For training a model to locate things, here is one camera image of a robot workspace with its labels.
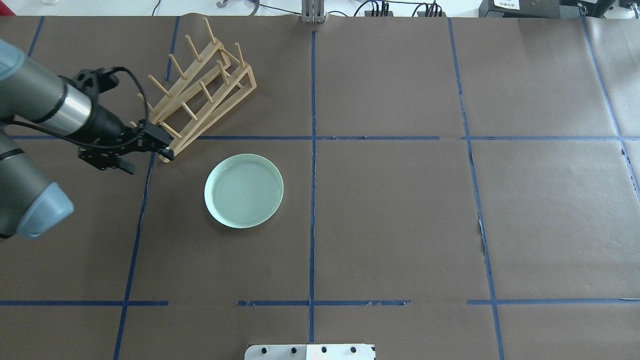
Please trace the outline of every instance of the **light green plate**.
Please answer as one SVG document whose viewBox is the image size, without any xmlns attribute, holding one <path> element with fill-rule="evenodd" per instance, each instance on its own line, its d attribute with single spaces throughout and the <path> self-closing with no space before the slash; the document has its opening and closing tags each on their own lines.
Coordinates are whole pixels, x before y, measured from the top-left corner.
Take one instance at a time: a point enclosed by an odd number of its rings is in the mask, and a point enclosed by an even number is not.
<svg viewBox="0 0 640 360">
<path fill-rule="evenodd" d="M 276 212 L 284 184 L 278 168 L 259 155 L 240 154 L 223 160 L 204 186 L 207 209 L 222 224 L 245 229 Z"/>
</svg>

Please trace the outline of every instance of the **black cable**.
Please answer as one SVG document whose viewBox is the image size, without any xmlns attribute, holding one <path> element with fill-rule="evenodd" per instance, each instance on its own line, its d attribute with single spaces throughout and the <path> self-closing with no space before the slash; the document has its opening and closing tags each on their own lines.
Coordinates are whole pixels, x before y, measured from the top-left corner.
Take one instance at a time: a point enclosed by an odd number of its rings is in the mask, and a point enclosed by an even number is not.
<svg viewBox="0 0 640 360">
<path fill-rule="evenodd" d="M 386 3 L 394 3 L 394 4 L 411 4 L 411 5 L 419 5 L 422 3 L 411 3 L 408 1 L 389 1 L 389 0 L 385 0 Z"/>
<path fill-rule="evenodd" d="M 252 0 L 251 2 L 253 3 L 253 11 L 249 16 L 255 16 L 255 13 L 258 12 L 258 8 L 260 7 L 260 0 Z"/>
<path fill-rule="evenodd" d="M 109 76 L 111 74 L 115 74 L 116 72 L 126 72 L 131 79 L 133 80 L 134 83 L 136 83 L 136 86 L 138 87 L 138 90 L 140 91 L 140 94 L 142 94 L 142 99 L 145 101 L 145 120 L 149 121 L 149 105 L 147 102 L 147 95 L 145 94 L 145 91 L 142 89 L 142 85 L 140 84 L 140 82 L 138 81 L 138 79 L 136 79 L 136 76 L 131 72 L 131 70 L 125 68 L 125 67 L 114 67 L 113 69 L 111 69 L 109 72 L 106 72 L 105 75 Z M 15 121 L 15 120 L 3 120 L 3 122 L 7 125 L 18 125 L 18 126 L 23 126 L 23 127 L 28 127 L 30 129 L 33 130 L 37 130 L 40 132 L 43 132 L 47 135 L 51 135 L 51 136 L 55 136 L 56 138 L 60 138 L 62 140 L 68 141 L 74 145 L 77 146 L 81 146 L 81 147 L 87 147 L 87 148 L 91 148 L 91 149 L 119 149 L 123 146 L 127 146 L 130 143 L 133 143 L 135 141 L 138 140 L 140 135 L 140 129 L 138 128 L 138 132 L 129 140 L 124 141 L 124 142 L 120 142 L 120 143 L 115 143 L 113 145 L 97 145 L 97 144 L 93 144 L 93 143 L 84 143 L 84 142 L 80 142 L 77 141 L 75 139 L 69 138 L 67 136 L 64 135 L 60 135 L 58 133 L 55 133 L 51 130 L 45 129 L 44 127 L 40 127 L 40 126 L 36 126 L 34 124 L 29 124 L 27 122 L 21 122 L 21 121 Z"/>
<path fill-rule="evenodd" d="M 296 12 L 292 12 L 290 10 L 284 10 L 281 8 L 274 8 L 273 6 L 267 6 L 267 5 L 263 5 L 263 4 L 259 4 L 259 6 L 262 6 L 263 8 L 269 8 L 269 9 L 274 9 L 274 10 L 280 10 L 281 12 L 285 12 L 285 13 L 294 13 L 296 15 L 302 15 L 301 13 L 296 13 Z"/>
<path fill-rule="evenodd" d="M 158 3 L 156 4 L 156 7 L 154 8 L 154 11 L 151 12 L 151 16 L 154 15 L 154 13 L 156 12 L 156 9 L 158 8 L 158 6 L 160 6 L 160 1 L 162 1 L 162 0 L 158 0 Z"/>
<path fill-rule="evenodd" d="M 373 15 L 374 11 L 379 11 L 380 8 L 378 8 L 378 3 L 375 0 L 366 0 L 364 3 L 360 4 L 360 6 L 358 6 L 358 8 L 356 9 L 356 12 L 353 13 L 353 16 L 357 16 L 358 12 L 360 11 L 360 9 L 362 9 L 363 6 L 365 6 L 367 3 L 371 3 L 371 15 Z"/>
<path fill-rule="evenodd" d="M 427 3 L 421 3 L 420 5 L 418 5 L 418 6 L 416 6 L 416 7 L 415 7 L 415 9 L 414 9 L 414 11 L 413 11 L 413 14 L 411 14 L 411 17 L 414 17 L 414 16 L 415 16 L 415 14 L 418 12 L 418 9 L 419 9 L 419 8 L 420 8 L 420 6 L 422 6 L 422 5 L 424 5 L 424 6 L 426 7 L 425 14 L 426 14 L 427 12 L 429 12 L 429 4 L 427 4 Z"/>
<path fill-rule="evenodd" d="M 339 11 L 337 11 L 337 10 L 334 10 L 334 11 L 332 11 L 332 12 L 328 12 L 328 13 L 341 13 L 341 14 L 343 14 L 344 16 L 349 17 L 349 15 L 347 15 L 347 14 L 345 14 L 345 13 L 343 13 L 343 12 L 339 12 Z"/>
<path fill-rule="evenodd" d="M 440 15 L 442 16 L 442 7 L 436 3 L 435 0 L 431 3 L 431 6 L 427 8 L 427 12 L 424 14 L 425 17 L 438 17 L 438 9 L 440 9 Z"/>
</svg>

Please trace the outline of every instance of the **plate rim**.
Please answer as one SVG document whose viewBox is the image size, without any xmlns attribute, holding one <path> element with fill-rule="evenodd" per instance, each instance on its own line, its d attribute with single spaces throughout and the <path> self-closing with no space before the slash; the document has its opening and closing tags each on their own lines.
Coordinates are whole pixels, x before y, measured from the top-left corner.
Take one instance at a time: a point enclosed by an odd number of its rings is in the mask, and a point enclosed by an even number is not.
<svg viewBox="0 0 640 360">
<path fill-rule="evenodd" d="M 281 189 L 280 191 L 280 197 L 278 199 L 278 203 L 275 206 L 273 212 L 271 212 L 264 220 L 261 220 L 260 222 L 253 224 L 253 225 L 248 225 L 248 226 L 238 226 L 236 223 L 233 223 L 231 221 L 229 221 L 227 218 L 223 217 L 222 214 L 220 214 L 219 211 L 216 210 L 216 207 L 214 205 L 214 200 L 213 200 L 213 196 L 208 196 L 211 195 L 211 192 L 213 191 L 213 184 L 215 183 L 216 179 L 218 177 L 214 177 L 214 173 L 215 171 L 220 168 L 220 167 L 224 167 L 226 164 L 228 164 L 229 162 L 232 161 L 232 159 L 234 158 L 238 158 L 238 157 L 245 157 L 245 158 L 258 158 L 260 159 L 260 162 L 262 162 L 264 165 L 266 166 L 271 166 L 276 170 L 276 174 L 278 174 L 278 185 Z M 258 155 L 258 154 L 250 154 L 250 153 L 243 153 L 243 154 L 236 154 L 233 156 L 229 156 L 228 158 L 222 160 L 221 162 L 219 162 L 210 172 L 209 175 L 207 176 L 207 180 L 205 182 L 205 186 L 204 186 L 204 202 L 205 205 L 207 206 L 207 211 L 209 211 L 209 214 L 211 214 L 211 216 L 213 218 L 215 218 L 219 223 L 234 228 L 234 229 L 248 229 L 250 227 L 255 227 L 258 226 L 260 224 L 262 224 L 263 222 L 269 220 L 273 214 L 276 213 L 276 211 L 278 211 L 278 208 L 280 208 L 280 204 L 282 203 L 282 199 L 284 197 L 284 180 L 282 179 L 282 174 L 280 173 L 280 170 L 278 169 L 278 167 L 269 159 Z"/>
</svg>

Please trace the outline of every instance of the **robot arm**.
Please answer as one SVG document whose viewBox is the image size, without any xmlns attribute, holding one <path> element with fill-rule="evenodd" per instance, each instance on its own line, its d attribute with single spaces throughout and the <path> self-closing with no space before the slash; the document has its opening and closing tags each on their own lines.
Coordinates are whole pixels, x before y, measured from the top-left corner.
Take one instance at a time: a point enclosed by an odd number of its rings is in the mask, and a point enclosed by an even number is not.
<svg viewBox="0 0 640 360">
<path fill-rule="evenodd" d="M 35 238 L 73 212 L 62 192 L 4 133 L 6 125 L 22 125 L 79 146 L 79 157 L 105 170 L 134 167 L 121 156 L 158 152 L 169 160 L 172 138 L 160 127 L 140 120 L 137 127 L 98 104 L 98 95 L 118 85 L 114 73 L 125 68 L 82 70 L 73 79 L 54 75 L 16 47 L 0 39 L 0 239 L 14 234 Z M 30 123 L 14 120 L 14 116 Z"/>
</svg>

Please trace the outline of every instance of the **blue tape line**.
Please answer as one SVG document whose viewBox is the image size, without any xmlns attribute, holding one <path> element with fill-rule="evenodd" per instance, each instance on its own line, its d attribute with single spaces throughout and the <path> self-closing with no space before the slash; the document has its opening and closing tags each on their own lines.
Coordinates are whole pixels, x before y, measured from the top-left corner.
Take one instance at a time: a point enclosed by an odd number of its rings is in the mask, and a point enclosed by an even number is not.
<svg viewBox="0 0 640 360">
<path fill-rule="evenodd" d="M 405 306 L 411 300 L 317 300 L 317 306 Z"/>
<path fill-rule="evenodd" d="M 311 136 L 199 136 L 198 140 L 311 140 Z"/>
<path fill-rule="evenodd" d="M 453 53 L 453 65 L 456 70 L 456 82 L 458 84 L 458 96 L 460 97 L 460 110 L 462 112 L 462 118 L 464 120 L 465 127 L 465 140 L 467 141 L 467 151 L 469 155 L 469 166 L 471 168 L 471 179 L 474 185 L 474 196 L 476 198 L 476 209 L 478 213 L 478 222 L 480 223 L 480 232 L 482 237 L 482 243 L 484 247 L 484 265 L 486 267 L 486 278 L 489 283 L 489 294 L 491 296 L 492 310 L 493 310 L 493 326 L 495 327 L 495 338 L 498 344 L 498 355 L 500 360 L 504 360 L 504 349 L 502 347 L 502 333 L 500 331 L 500 320 L 498 318 L 498 306 L 495 303 L 495 289 L 493 287 L 493 275 L 491 271 L 491 261 L 489 259 L 489 247 L 486 241 L 486 232 L 484 230 L 484 217 L 482 213 L 482 204 L 480 202 L 480 192 L 478 190 L 478 183 L 476 177 L 476 166 L 474 165 L 473 148 L 471 148 L 471 135 L 469 133 L 469 124 L 467 121 L 467 110 L 465 109 L 465 103 L 462 98 L 462 80 L 460 78 L 460 66 L 458 64 L 458 52 L 456 50 L 456 40 L 453 35 L 453 23 L 451 18 L 447 18 L 449 21 L 449 37 L 451 38 L 451 51 Z"/>
<path fill-rule="evenodd" d="M 14 140 L 58 140 L 60 138 L 56 138 L 51 135 L 13 135 L 11 136 Z"/>
<path fill-rule="evenodd" d="M 136 258 L 138 257 L 138 247 L 140 246 L 140 234 L 142 232 L 142 220 L 147 209 L 147 197 L 149 194 L 149 181 L 151 179 L 151 171 L 154 168 L 156 160 L 155 153 L 151 153 L 149 159 L 149 168 L 147 170 L 147 181 L 145 182 L 145 191 L 142 195 L 142 205 L 140 206 L 140 216 L 138 217 L 138 228 L 136 230 L 136 241 L 133 244 L 133 252 L 131 254 L 131 264 L 129 265 L 129 276 L 127 278 L 127 287 L 124 292 L 124 301 L 122 302 L 122 313 L 120 314 L 120 326 L 118 327 L 118 337 L 116 338 L 116 347 L 113 352 L 113 360 L 117 360 L 120 356 L 120 345 L 122 344 L 122 333 L 124 332 L 124 324 L 127 319 L 127 307 L 129 306 L 129 295 L 131 294 L 131 284 L 133 283 L 133 274 L 136 268 Z"/>
<path fill-rule="evenodd" d="M 238 306 L 309 306 L 309 300 L 239 301 Z"/>
<path fill-rule="evenodd" d="M 169 306 L 168 301 L 129 301 L 127 306 Z"/>
<path fill-rule="evenodd" d="M 439 140 L 439 136 L 318 136 L 316 140 Z"/>
<path fill-rule="evenodd" d="M 0 300 L 0 306 L 122 306 L 122 301 Z"/>
<path fill-rule="evenodd" d="M 127 319 L 128 306 L 122 306 L 122 312 L 120 313 L 120 325 L 118 326 L 118 337 L 116 338 L 116 348 L 113 351 L 113 360 L 118 360 L 120 357 L 120 346 L 122 345 L 122 333 L 124 332 L 124 323 Z"/>
<path fill-rule="evenodd" d="M 618 138 L 615 136 L 471 136 L 471 140 L 616 141 Z"/>
<path fill-rule="evenodd" d="M 309 343 L 315 342 L 316 301 L 316 32 L 311 32 L 311 225 L 309 248 Z"/>
<path fill-rule="evenodd" d="M 637 182 L 636 174 L 634 172 L 634 167 L 633 165 L 631 165 L 631 160 L 629 159 L 629 153 L 627 152 L 627 147 L 625 146 L 625 141 L 622 137 L 620 126 L 618 125 L 618 119 L 616 118 L 616 114 L 613 111 L 613 105 L 611 104 L 611 99 L 609 98 L 609 92 L 607 91 L 606 86 L 604 86 L 604 80 L 602 79 L 600 66 L 598 65 L 598 61 L 596 60 L 596 55 L 593 52 L 593 46 L 591 45 L 591 36 L 589 35 L 587 21 L 585 20 L 584 17 L 582 18 L 582 27 L 584 28 L 584 36 L 587 39 L 587 48 L 589 49 L 589 55 L 591 57 L 591 61 L 593 62 L 593 66 L 596 70 L 596 74 L 598 75 L 598 81 L 600 82 L 600 87 L 602 87 L 602 93 L 604 94 L 604 98 L 607 103 L 607 109 L 609 110 L 609 115 L 611 116 L 611 120 L 613 121 L 613 127 L 615 128 L 616 135 L 618 135 L 618 140 L 620 141 L 620 147 L 622 148 L 622 153 L 625 157 L 625 161 L 627 162 L 627 169 L 629 171 L 629 176 L 631 177 L 631 182 L 634 185 L 634 190 L 636 191 L 636 197 L 638 198 L 638 201 L 640 201 L 640 188 L 638 187 L 638 182 Z"/>
<path fill-rule="evenodd" d="M 178 27 L 180 26 L 180 17 L 175 17 L 175 25 L 173 26 L 173 39 L 171 40 L 171 51 L 170 54 L 173 54 L 175 50 L 175 39 L 178 37 Z M 166 63 L 166 74 L 164 75 L 165 80 L 169 80 L 169 76 L 171 76 L 171 59 L 167 60 Z"/>
<path fill-rule="evenodd" d="M 638 304 L 637 299 L 506 299 L 496 300 L 498 305 L 559 305 L 559 304 Z M 468 305 L 491 305 L 491 300 L 469 300 Z"/>
<path fill-rule="evenodd" d="M 314 306 L 404 306 L 411 300 L 316 300 Z M 259 300 L 239 301 L 241 307 L 250 306 L 309 306 L 308 300 Z"/>
<path fill-rule="evenodd" d="M 122 301 L 0 300 L 0 306 L 122 306 Z M 129 306 L 169 306 L 168 301 L 131 301 Z"/>
<path fill-rule="evenodd" d="M 31 41 L 31 46 L 29 47 L 29 52 L 27 53 L 27 57 L 31 57 L 33 54 L 33 49 L 36 47 L 36 41 L 38 41 L 38 37 L 40 36 L 40 30 L 42 30 L 42 24 L 44 23 L 44 16 L 40 17 L 40 22 L 38 23 L 38 27 L 36 28 L 36 33 L 33 35 L 33 40 Z"/>
</svg>

